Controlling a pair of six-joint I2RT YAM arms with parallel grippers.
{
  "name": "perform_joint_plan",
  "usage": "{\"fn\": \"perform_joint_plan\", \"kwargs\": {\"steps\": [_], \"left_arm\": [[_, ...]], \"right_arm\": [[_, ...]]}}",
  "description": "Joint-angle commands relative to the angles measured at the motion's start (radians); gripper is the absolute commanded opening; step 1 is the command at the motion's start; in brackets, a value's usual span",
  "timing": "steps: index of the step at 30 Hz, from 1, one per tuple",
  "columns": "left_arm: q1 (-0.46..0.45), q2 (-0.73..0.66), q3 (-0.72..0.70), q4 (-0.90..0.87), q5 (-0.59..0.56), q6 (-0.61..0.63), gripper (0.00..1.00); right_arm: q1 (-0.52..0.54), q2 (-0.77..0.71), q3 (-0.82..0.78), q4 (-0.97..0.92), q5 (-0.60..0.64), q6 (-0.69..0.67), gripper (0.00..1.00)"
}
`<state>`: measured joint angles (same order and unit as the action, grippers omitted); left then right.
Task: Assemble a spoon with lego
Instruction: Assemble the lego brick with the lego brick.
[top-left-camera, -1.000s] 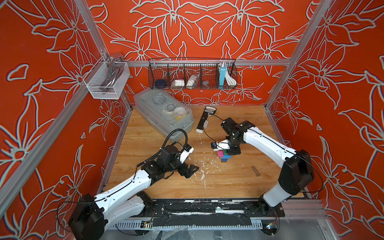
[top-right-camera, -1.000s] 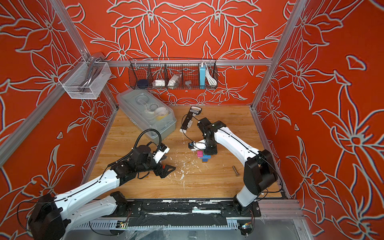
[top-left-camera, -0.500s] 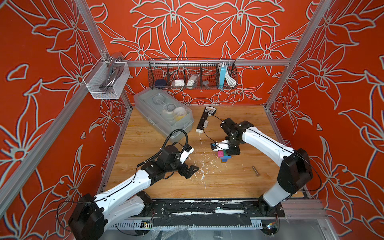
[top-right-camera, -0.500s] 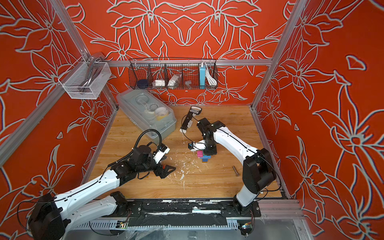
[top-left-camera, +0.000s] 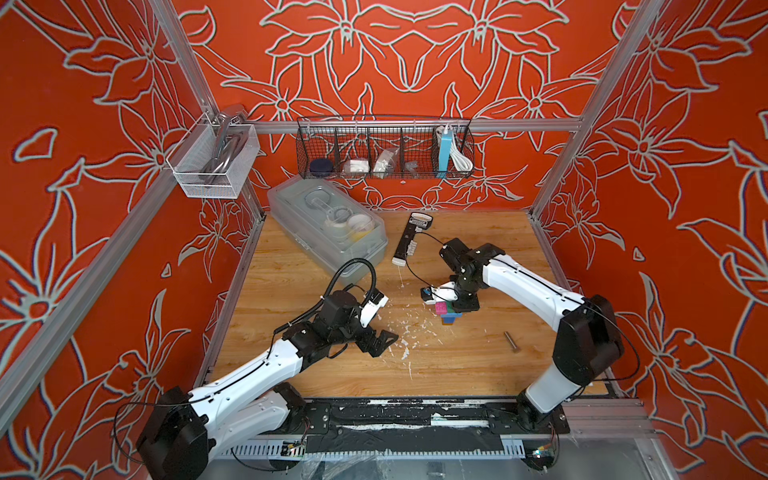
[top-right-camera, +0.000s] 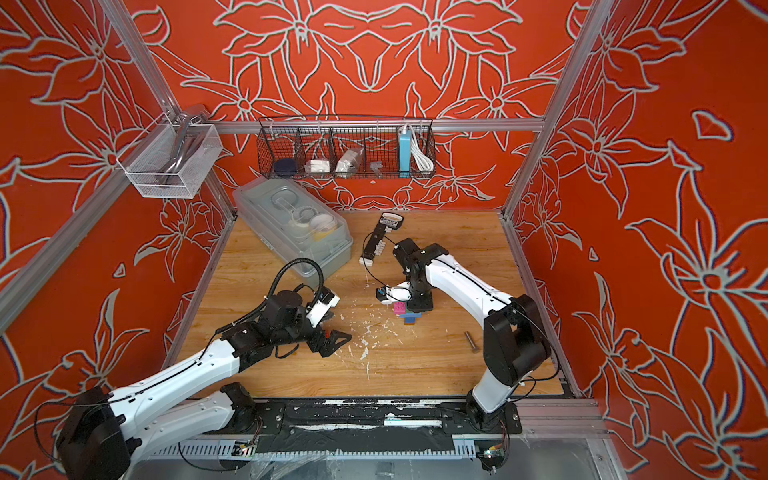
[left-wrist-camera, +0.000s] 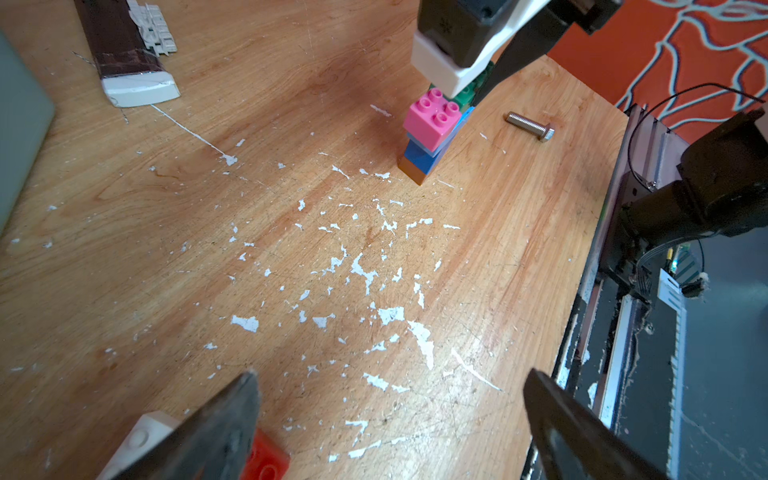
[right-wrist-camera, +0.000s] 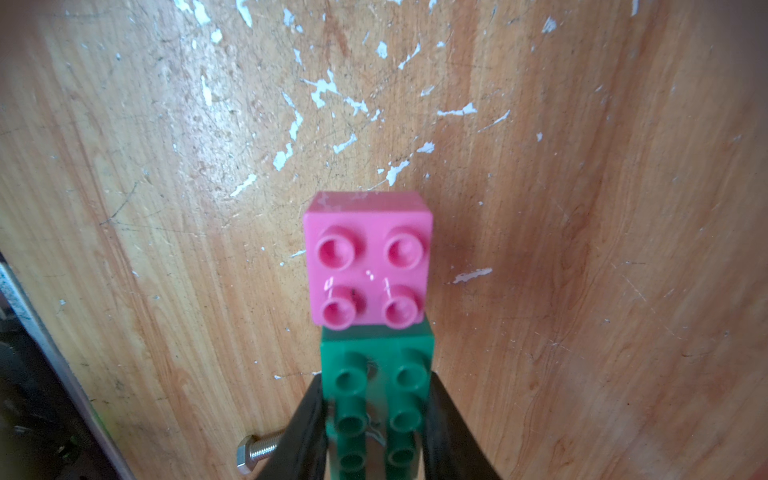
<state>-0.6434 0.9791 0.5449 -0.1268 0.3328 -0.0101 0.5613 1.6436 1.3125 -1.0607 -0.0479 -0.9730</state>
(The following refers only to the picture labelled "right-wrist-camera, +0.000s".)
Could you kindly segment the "green lego brick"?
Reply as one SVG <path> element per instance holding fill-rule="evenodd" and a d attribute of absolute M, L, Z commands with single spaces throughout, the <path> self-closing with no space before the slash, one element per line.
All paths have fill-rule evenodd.
<path fill-rule="evenodd" d="M 422 321 L 324 327 L 320 344 L 333 479 L 415 479 L 435 337 Z"/>

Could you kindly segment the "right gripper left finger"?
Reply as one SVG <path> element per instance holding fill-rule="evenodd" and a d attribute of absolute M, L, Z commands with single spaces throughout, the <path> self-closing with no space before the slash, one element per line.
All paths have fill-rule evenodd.
<path fill-rule="evenodd" d="M 322 376 L 310 383 L 258 480 L 313 480 L 325 477 L 328 437 Z"/>

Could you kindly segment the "pink lego brick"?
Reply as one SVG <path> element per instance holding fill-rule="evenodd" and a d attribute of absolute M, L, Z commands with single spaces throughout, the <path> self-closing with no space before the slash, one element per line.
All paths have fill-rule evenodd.
<path fill-rule="evenodd" d="M 433 214 L 419 193 L 321 191 L 303 226 L 315 324 L 340 331 L 422 322 Z"/>

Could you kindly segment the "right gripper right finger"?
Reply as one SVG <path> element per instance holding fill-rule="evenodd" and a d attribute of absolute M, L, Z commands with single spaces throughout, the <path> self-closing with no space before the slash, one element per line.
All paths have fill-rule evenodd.
<path fill-rule="evenodd" d="M 501 479 L 436 372 L 431 373 L 422 443 L 427 480 Z"/>

